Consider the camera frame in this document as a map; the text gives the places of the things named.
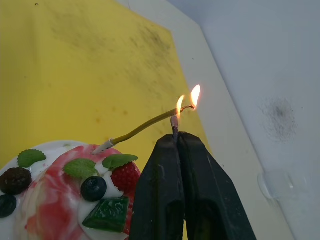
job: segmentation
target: green jelly piece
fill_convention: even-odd
[[[124,231],[129,198],[109,198],[101,200],[83,221],[83,226],[91,229],[122,233]]]

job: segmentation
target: candle flame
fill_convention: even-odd
[[[180,111],[181,111],[181,106],[182,106],[182,102],[183,102],[184,98],[185,98],[185,95],[182,95],[179,98],[178,102],[176,103],[176,111],[177,111],[176,116],[178,119],[180,118]]]
[[[194,87],[194,89],[191,92],[191,100],[192,100],[192,104],[194,106],[194,109],[197,108],[199,95],[200,95],[200,85],[197,85]]]

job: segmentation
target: yellow paper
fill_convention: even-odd
[[[49,141],[102,144],[189,94],[170,31],[113,0],[0,3],[0,167]],[[180,130],[208,146],[196,111]],[[169,133],[168,119],[116,148],[142,169]]]

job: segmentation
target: white wall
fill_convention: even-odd
[[[320,1],[169,0],[202,28],[297,239],[320,236]]]

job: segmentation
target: mint leaf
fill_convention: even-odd
[[[102,165],[109,170],[113,170],[137,159],[138,157],[135,155],[112,154],[103,160]]]
[[[63,171],[75,178],[89,178],[96,173],[96,163],[87,158],[77,158],[68,162],[63,167]]]
[[[46,155],[40,150],[36,150],[36,149],[24,150],[18,156],[18,166],[20,168],[29,168],[32,166],[32,164],[46,160],[46,159],[47,159]]]

